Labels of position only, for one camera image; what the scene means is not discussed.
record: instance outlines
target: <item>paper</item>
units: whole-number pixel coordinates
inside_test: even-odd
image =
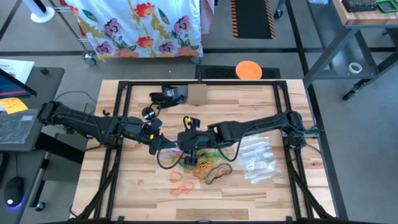
[[[23,84],[26,84],[34,64],[29,61],[0,59],[0,68]]]
[[[27,110],[27,106],[20,99],[15,97],[0,99],[0,105],[8,114]]]

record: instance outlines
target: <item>small box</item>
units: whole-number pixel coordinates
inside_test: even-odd
[[[207,104],[206,84],[189,84],[187,104],[201,106]]]

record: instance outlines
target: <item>tape roll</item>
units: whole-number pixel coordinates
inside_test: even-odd
[[[354,74],[362,72],[362,66],[359,63],[352,62],[348,65],[348,70]]]

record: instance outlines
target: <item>plastic bag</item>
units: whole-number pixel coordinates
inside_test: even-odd
[[[239,156],[244,178],[249,179],[252,184],[283,176],[268,137],[255,135],[244,138],[239,148]]]
[[[307,0],[309,3],[327,5],[329,0]]]

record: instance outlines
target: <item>orange frisbee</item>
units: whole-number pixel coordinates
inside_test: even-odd
[[[243,61],[236,66],[236,75],[243,80],[258,80],[262,77],[260,65],[252,61]]]

